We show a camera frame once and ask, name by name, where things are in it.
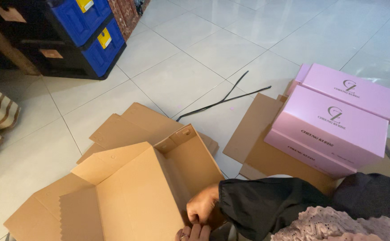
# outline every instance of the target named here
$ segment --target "tile floor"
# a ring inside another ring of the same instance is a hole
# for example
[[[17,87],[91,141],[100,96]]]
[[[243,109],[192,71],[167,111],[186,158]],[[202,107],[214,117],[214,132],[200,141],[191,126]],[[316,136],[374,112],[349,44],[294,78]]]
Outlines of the tile floor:
[[[247,70],[230,97],[272,85],[263,94],[276,98],[313,62],[390,88],[390,0],[152,0],[127,44],[105,81],[0,72],[0,90],[23,108],[0,147],[0,239],[9,215],[67,174],[89,135],[133,102],[177,119],[221,99]],[[225,177],[241,164],[222,150],[254,96],[181,120],[219,142]]]

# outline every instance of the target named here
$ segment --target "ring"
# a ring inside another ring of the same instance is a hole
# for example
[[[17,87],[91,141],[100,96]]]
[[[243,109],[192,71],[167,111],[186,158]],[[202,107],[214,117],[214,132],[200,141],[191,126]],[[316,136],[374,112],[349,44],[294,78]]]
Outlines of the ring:
[[[182,240],[182,239],[183,239],[184,237],[186,237],[186,236],[189,238],[189,235],[182,233],[182,234],[180,235],[180,240]]]

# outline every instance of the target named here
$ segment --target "plastic drawer cabinet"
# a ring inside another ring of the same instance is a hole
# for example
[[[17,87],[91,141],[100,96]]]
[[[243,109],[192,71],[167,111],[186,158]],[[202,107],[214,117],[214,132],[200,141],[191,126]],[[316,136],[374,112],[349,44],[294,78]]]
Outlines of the plastic drawer cabinet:
[[[0,31],[12,43],[64,41],[80,47],[110,13],[107,0],[0,0]]]
[[[39,43],[29,40],[17,47],[44,76],[103,80],[126,43],[113,14],[110,14],[81,47],[57,41]]]

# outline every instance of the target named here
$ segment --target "pink box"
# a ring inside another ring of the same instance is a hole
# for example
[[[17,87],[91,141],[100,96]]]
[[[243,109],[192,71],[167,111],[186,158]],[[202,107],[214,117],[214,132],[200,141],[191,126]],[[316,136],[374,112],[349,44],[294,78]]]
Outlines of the pink box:
[[[306,64],[306,63],[303,63],[301,65],[301,67],[299,68],[299,72],[296,75],[296,78],[294,80],[292,80],[292,83],[286,92],[287,96],[292,94],[293,90],[295,89],[295,86],[300,85],[302,83],[302,81],[304,80],[305,75],[308,73],[308,70],[310,69],[310,67],[311,66],[309,64]]]
[[[384,157],[388,121],[296,86],[273,128],[353,168]]]
[[[326,175],[339,179],[356,173],[356,169],[315,151],[276,129],[271,129],[264,141]]]
[[[320,64],[312,64],[302,86],[347,103],[390,123],[390,89]]]

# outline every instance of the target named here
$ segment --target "blue drawer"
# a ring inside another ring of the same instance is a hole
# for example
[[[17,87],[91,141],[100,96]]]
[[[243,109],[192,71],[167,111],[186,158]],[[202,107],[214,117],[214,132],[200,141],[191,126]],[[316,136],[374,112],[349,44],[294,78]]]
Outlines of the blue drawer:
[[[85,13],[76,0],[64,0],[59,6],[51,8],[77,47],[82,46],[111,13],[107,0],[93,2]]]
[[[125,43],[115,19],[112,19],[106,28],[111,37],[111,42],[106,48],[103,48],[95,39],[86,50],[82,50],[82,54],[99,77],[106,73],[110,63]]]

